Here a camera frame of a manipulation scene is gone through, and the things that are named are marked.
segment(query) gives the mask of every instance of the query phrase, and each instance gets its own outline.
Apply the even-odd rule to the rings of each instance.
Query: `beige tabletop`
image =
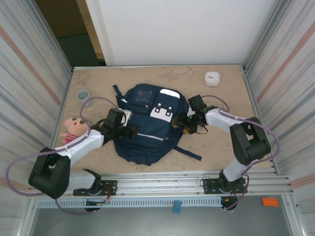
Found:
[[[204,84],[204,75],[207,71],[220,73],[221,82],[217,87],[208,87]],[[65,119],[79,116],[81,105],[75,97],[77,91],[86,89],[91,96],[106,97],[116,104],[113,85],[117,84],[124,95],[139,83],[176,89],[186,99],[198,94],[213,94],[228,103],[231,114],[246,118],[254,115],[238,65],[101,67],[74,71],[59,132],[66,132],[66,127],[63,125]],[[205,98],[204,101],[208,106],[224,107],[220,101],[213,98]],[[106,118],[110,108],[111,105],[108,102],[94,100],[91,106],[84,109],[83,115],[91,124],[94,124]],[[99,174],[221,170],[233,159],[230,135],[213,126],[208,127],[208,130],[209,132],[205,135],[185,134],[178,144],[181,148],[201,155],[202,161],[172,150],[151,166],[137,165],[119,157],[115,152],[113,142],[109,142],[81,158],[71,170],[88,168]],[[60,145],[61,138],[57,141],[57,146]],[[270,163],[265,162],[256,166],[256,168],[259,167],[270,167]]]

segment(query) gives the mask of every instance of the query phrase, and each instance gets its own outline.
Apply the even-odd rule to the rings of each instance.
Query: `blue object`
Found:
[[[182,211],[182,202],[175,200],[173,203],[173,212],[179,214],[181,213],[181,211]]]
[[[113,87],[118,107],[132,111],[128,124],[138,127],[134,139],[119,137],[114,140],[118,156],[150,166],[175,149],[201,160],[201,156],[177,146],[183,128],[174,128],[171,122],[175,116],[188,112],[189,104],[183,95],[173,89],[138,84],[123,96],[117,85]]]

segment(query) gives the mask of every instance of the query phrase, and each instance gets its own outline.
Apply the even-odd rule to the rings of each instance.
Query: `corrugated metal wall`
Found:
[[[285,1],[271,28],[246,69],[262,120],[282,144],[280,173],[315,235],[315,1]]]
[[[23,198],[7,188],[9,162],[50,146],[71,76],[70,67],[31,0],[0,3],[0,235],[10,235]],[[27,190],[32,160],[10,178]]]

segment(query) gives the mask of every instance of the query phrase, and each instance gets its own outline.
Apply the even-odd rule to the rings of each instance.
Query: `pink stuffed doll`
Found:
[[[64,121],[64,125],[67,127],[68,132],[60,134],[60,137],[63,137],[63,145],[68,144],[79,138],[81,135],[85,134],[88,131],[88,125],[81,120],[81,118],[71,117]]]

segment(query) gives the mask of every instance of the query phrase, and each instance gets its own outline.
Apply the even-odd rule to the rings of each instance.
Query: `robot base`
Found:
[[[244,178],[239,178],[236,181],[228,183],[228,187],[222,188],[222,182],[219,178],[211,178],[203,180],[203,190],[205,194],[238,194],[245,191],[245,180]]]
[[[101,180],[101,189],[96,194],[91,194],[89,189],[76,189],[73,191],[74,196],[115,196],[117,190],[117,181],[116,180]]]

